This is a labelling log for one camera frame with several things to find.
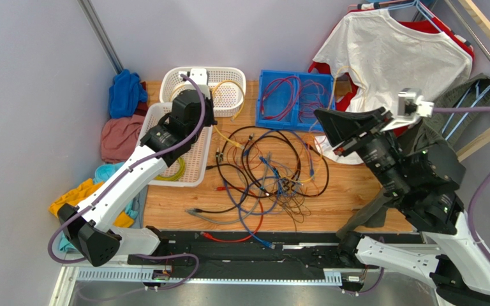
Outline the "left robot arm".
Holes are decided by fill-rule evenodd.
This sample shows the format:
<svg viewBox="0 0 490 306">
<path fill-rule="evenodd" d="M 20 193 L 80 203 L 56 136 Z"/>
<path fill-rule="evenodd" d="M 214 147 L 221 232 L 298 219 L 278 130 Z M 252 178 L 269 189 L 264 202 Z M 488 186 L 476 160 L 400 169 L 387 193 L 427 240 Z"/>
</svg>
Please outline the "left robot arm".
<svg viewBox="0 0 490 306">
<path fill-rule="evenodd" d="M 153 254 L 160 244 L 158 230 L 152 226 L 122 228 L 114 222 L 152 179 L 191 150 L 203 128 L 215 124 L 208 86 L 180 92 L 171 111 L 148 130 L 107 182 L 79 204 L 65 203 L 58 209 L 59 231 L 95 267 L 114 256 Z"/>
</svg>

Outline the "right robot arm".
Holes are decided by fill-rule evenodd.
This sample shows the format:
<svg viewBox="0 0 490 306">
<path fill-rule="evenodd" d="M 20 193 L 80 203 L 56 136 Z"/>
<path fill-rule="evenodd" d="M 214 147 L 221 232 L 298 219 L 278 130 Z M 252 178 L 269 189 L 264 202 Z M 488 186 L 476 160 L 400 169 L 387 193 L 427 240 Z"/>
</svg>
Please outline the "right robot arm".
<svg viewBox="0 0 490 306">
<path fill-rule="evenodd" d="M 490 251 L 473 227 L 471 208 L 456 194 L 465 168 L 455 152 L 436 143 L 405 155 L 388 130 L 393 118 L 384 108 L 317 109 L 315 116 L 336 154 L 358 154 L 381 183 L 388 204 L 441 250 L 439 255 L 412 252 L 349 231 L 338 245 L 340 260 L 401 273 L 453 305 L 490 305 Z"/>
</svg>

